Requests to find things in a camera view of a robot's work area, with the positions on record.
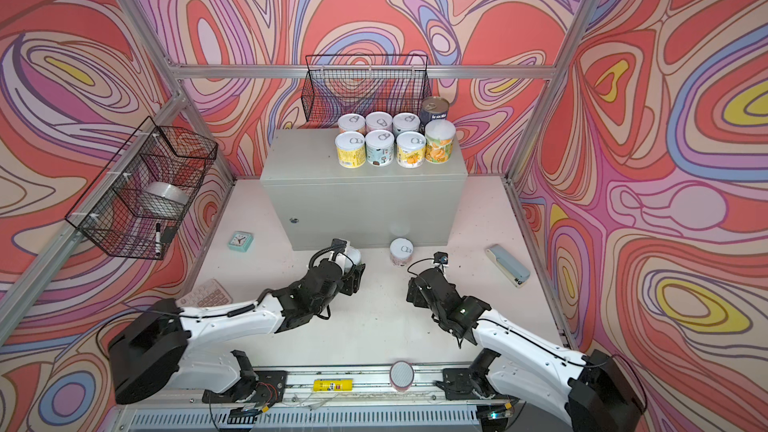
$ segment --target yellow glue stick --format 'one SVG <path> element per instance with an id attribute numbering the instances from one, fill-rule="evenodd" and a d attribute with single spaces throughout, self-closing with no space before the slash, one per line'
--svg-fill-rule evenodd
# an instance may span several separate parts
<path id="1" fill-rule="evenodd" d="M 352 389 L 351 379 L 315 380 L 315 392 L 346 392 Z"/>

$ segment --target grey metal cabinet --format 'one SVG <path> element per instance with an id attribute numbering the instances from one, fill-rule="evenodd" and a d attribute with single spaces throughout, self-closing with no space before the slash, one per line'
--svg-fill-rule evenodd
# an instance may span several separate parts
<path id="1" fill-rule="evenodd" d="M 337 129 L 278 130 L 261 183 L 293 250 L 327 247 L 334 237 L 360 248 L 446 245 L 467 177 L 458 141 L 443 164 L 339 165 Z"/>

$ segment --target patterned wall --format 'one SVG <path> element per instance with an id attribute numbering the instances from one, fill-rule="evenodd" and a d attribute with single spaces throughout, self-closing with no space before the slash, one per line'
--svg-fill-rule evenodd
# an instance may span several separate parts
<path id="1" fill-rule="evenodd" d="M 582 350 L 643 430 L 768 430 L 768 0 L 604 0 L 516 171 Z"/>
<path id="2" fill-rule="evenodd" d="M 2 293 L 133 128 L 167 99 L 114 0 L 3 0 Z M 0 430 L 97 429 L 114 399 L 95 331 L 129 310 L 123 303 L 178 293 L 223 183 L 213 169 L 162 262 L 109 258 L 90 242 L 73 254 L 0 348 Z M 102 345 L 129 317 L 110 323 Z"/>
<path id="3" fill-rule="evenodd" d="M 172 60 L 301 64 L 310 53 L 425 52 L 435 64 L 552 64 L 579 0 L 140 0 Z M 441 80 L 467 168 L 506 172 L 542 82 Z M 236 175 L 302 126 L 301 80 L 191 80 Z"/>
<path id="4" fill-rule="evenodd" d="M 291 79 L 192 79 L 197 103 L 236 176 L 258 176 L 277 129 L 312 126 Z M 456 81 L 448 118 L 457 128 L 470 173 L 504 173 L 543 80 Z"/>

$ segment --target wire basket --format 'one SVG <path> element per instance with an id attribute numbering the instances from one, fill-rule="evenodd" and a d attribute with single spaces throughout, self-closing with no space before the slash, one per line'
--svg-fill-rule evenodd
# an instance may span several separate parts
<path id="1" fill-rule="evenodd" d="M 432 94 L 426 54 L 320 54 L 306 56 L 301 102 L 307 122 L 331 126 L 347 113 L 418 114 Z"/>
<path id="2" fill-rule="evenodd" d="M 85 214 L 73 213 L 76 203 L 67 222 L 107 255 L 161 260 L 216 159 L 218 145 L 182 127 L 155 125 L 141 135 L 146 137 L 137 154 L 122 171 L 110 172 L 118 177 L 106 193 Z"/>

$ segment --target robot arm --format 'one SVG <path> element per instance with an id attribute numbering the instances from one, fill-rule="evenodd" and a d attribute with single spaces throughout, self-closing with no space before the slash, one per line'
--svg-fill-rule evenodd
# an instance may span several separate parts
<path id="1" fill-rule="evenodd" d="M 511 395 L 546 410 L 577 432 L 633 432 L 644 408 L 612 358 L 585 356 L 552 344 L 507 320 L 490 305 L 462 297 L 440 266 L 412 278 L 408 302 L 432 310 L 432 319 L 459 341 L 483 347 L 469 368 L 479 398 Z"/>
<path id="2" fill-rule="evenodd" d="M 109 343 L 117 403 L 132 404 L 166 387 L 208 389 L 232 402 L 247 400 L 258 382 L 248 357 L 239 350 L 222 355 L 210 346 L 288 331 L 312 317 L 328 319 L 338 293 L 358 291 L 365 267 L 360 252 L 334 239 L 312 256 L 301 280 L 267 289 L 255 301 L 208 308 L 178 308 L 170 298 L 157 301 Z"/>

